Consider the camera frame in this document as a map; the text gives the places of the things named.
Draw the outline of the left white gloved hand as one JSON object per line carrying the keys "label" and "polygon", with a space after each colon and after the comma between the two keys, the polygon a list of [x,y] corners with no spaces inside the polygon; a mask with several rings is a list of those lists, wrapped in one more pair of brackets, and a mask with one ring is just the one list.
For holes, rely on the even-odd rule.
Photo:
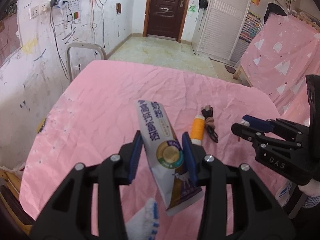
{"label": "left white gloved hand", "polygon": [[153,240],[159,228],[159,213],[157,202],[150,198],[126,224],[128,239]]}

